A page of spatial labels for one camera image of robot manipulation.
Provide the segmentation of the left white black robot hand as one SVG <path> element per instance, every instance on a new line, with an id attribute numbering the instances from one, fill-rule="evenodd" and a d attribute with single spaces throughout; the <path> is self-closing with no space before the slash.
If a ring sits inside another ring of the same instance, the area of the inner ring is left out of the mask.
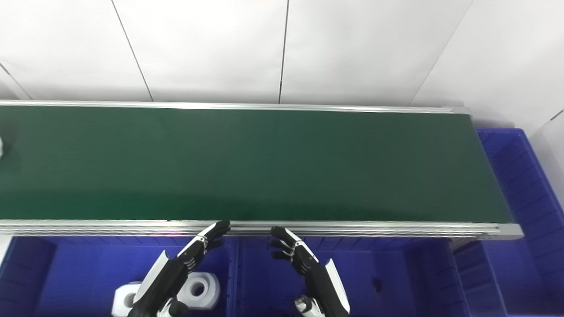
<path id="1" fill-rule="evenodd" d="M 163 251 L 145 276 L 133 299 L 129 317 L 186 317 L 189 307 L 178 299 L 189 274 L 208 251 L 220 247 L 231 230 L 229 220 L 216 221 L 195 235 L 175 256 Z"/>

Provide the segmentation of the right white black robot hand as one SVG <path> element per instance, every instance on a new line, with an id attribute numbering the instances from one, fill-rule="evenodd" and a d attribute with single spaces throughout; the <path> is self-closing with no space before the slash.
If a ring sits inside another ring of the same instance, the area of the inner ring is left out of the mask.
<path id="1" fill-rule="evenodd" d="M 270 229 L 276 238 L 270 242 L 277 250 L 273 259 L 287 260 L 305 280 L 306 294 L 294 300 L 303 317 L 348 317 L 350 303 L 333 259 L 321 264 L 308 245 L 292 231 L 279 225 Z"/>

